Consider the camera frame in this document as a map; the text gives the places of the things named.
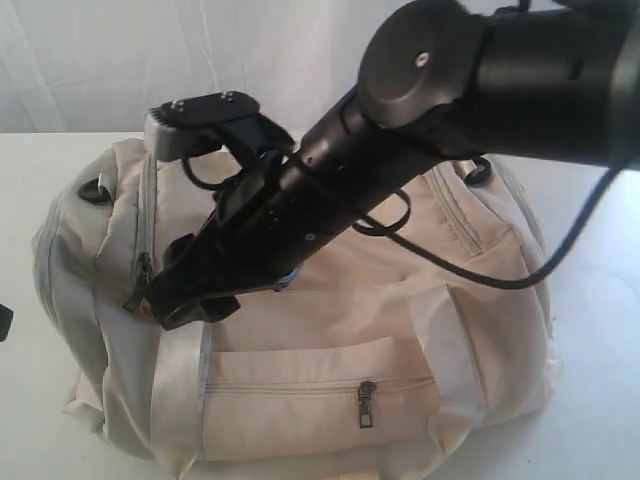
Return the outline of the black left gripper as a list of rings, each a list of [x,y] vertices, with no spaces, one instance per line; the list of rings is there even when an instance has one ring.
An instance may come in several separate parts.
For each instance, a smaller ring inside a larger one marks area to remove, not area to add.
[[[0,305],[0,342],[4,342],[11,330],[14,319],[14,311],[7,306]]]

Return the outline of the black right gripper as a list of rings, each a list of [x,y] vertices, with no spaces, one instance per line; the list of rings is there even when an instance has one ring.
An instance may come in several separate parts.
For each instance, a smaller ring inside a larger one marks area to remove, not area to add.
[[[170,126],[204,130],[223,148],[177,162],[189,183],[212,195],[202,226],[172,241],[162,270],[149,285],[152,300],[198,300],[162,320],[166,331],[194,322],[214,324],[240,309],[235,296],[281,290],[295,278],[300,261],[267,263],[267,235],[284,225],[277,204],[286,155],[295,142],[265,116],[260,103],[239,91],[178,99],[157,107]]]

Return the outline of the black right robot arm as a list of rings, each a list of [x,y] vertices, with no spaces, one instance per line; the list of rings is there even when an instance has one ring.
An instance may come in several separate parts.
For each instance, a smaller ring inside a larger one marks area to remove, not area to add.
[[[201,305],[210,322],[240,295],[286,287],[302,264],[347,229],[428,260],[403,221],[371,211],[432,168],[490,154],[600,166],[567,236],[531,275],[502,280],[440,260],[474,283],[520,290],[553,272],[623,170],[639,166],[639,5],[527,2],[491,15],[456,1],[412,1],[367,45],[355,85],[295,141],[238,91],[167,102],[149,113],[161,161],[180,163],[215,205],[202,227],[173,241],[142,302],[163,328]]]

